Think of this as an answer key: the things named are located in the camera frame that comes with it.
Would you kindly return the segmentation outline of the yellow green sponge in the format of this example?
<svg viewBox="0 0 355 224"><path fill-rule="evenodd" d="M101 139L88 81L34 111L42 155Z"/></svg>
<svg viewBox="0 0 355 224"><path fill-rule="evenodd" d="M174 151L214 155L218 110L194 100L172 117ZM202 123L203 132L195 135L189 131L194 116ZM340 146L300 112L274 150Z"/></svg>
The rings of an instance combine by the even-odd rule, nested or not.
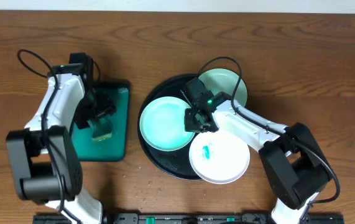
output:
<svg viewBox="0 0 355 224"><path fill-rule="evenodd" d="M91 120L90 127L93 131L93 141L103 141L112 136L113 126L112 123L106 118Z"/></svg>

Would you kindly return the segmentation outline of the white plate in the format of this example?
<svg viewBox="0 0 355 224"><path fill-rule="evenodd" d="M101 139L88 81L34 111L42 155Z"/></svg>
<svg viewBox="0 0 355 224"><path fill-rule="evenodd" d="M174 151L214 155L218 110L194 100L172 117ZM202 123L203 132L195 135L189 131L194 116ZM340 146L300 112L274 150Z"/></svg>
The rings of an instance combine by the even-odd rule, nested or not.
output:
<svg viewBox="0 0 355 224"><path fill-rule="evenodd" d="M246 172L250 152L244 141L226 131L200 133L190 145L189 161L203 180L229 184Z"/></svg>

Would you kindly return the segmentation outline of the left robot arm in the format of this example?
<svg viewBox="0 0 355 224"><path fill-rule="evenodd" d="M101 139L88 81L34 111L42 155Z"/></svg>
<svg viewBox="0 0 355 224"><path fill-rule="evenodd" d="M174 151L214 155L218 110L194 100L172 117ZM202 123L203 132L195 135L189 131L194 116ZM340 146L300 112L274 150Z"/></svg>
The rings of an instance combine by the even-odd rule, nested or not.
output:
<svg viewBox="0 0 355 224"><path fill-rule="evenodd" d="M95 90L98 64L86 53L70 54L66 65L44 63L47 92L34 117L21 130L9 131L6 148L21 200L56 210L70 223L109 223L103 204L83 187L83 171L71 128L91 128L94 140L111 136L107 115L112 99Z"/></svg>

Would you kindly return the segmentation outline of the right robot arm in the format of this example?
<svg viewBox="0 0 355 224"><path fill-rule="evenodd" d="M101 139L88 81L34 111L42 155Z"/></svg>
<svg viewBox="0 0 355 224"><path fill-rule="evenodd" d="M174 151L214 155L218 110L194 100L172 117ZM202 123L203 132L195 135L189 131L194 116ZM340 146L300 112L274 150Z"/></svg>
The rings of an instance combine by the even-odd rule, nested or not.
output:
<svg viewBox="0 0 355 224"><path fill-rule="evenodd" d="M184 93L191 108L185 128L196 132L189 150L193 170L214 184L228 184L247 170L250 149L261 159L277 196L275 223L300 223L316 197L336 174L310 130L273 123L245 109L224 92Z"/></svg>

